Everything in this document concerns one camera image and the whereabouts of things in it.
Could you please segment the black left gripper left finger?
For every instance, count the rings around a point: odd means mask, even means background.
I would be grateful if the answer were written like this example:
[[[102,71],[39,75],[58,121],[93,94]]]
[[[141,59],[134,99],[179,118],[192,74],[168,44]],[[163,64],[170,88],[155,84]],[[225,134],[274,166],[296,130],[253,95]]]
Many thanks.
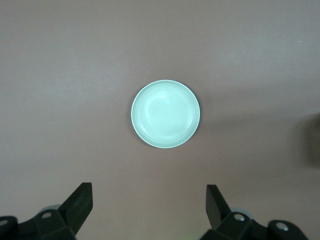
[[[57,209],[46,209],[18,225],[20,240],[75,240],[93,209],[93,189],[83,182]]]

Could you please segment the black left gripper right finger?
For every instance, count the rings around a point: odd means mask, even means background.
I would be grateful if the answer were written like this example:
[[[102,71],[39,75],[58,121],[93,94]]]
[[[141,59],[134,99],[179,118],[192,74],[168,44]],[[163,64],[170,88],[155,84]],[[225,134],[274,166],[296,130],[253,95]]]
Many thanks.
[[[217,185],[207,185],[205,210],[211,225],[202,240],[266,240],[268,230],[247,214],[232,211]]]

